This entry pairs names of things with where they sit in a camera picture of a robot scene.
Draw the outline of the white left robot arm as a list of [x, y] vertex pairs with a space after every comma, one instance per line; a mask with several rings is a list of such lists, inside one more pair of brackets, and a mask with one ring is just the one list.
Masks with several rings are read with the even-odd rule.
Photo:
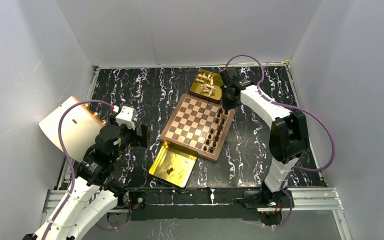
[[86, 150], [61, 201], [38, 230], [23, 238], [80, 240], [108, 211], [129, 206], [128, 187], [108, 177], [129, 148], [146, 149], [151, 134], [146, 124], [140, 125], [140, 131], [129, 129], [126, 124], [104, 126]]

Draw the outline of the dark far-rank piece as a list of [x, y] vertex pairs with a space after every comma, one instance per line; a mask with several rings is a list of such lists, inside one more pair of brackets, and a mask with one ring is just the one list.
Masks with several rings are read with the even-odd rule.
[[223, 125], [223, 124], [220, 124], [220, 125], [218, 126], [217, 129], [218, 129], [219, 131], [221, 131], [221, 130], [223, 129], [223, 127], [224, 127], [224, 125]]

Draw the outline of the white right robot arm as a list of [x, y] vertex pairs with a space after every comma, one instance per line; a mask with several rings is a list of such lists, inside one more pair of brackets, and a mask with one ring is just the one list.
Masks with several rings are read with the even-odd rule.
[[225, 68], [220, 76], [223, 108], [230, 110], [245, 105], [270, 128], [272, 161], [259, 197], [266, 206], [275, 207], [287, 187], [287, 178], [302, 153], [309, 148], [306, 116], [301, 111], [293, 112], [281, 106], [261, 89], [260, 81], [242, 77], [235, 67]]

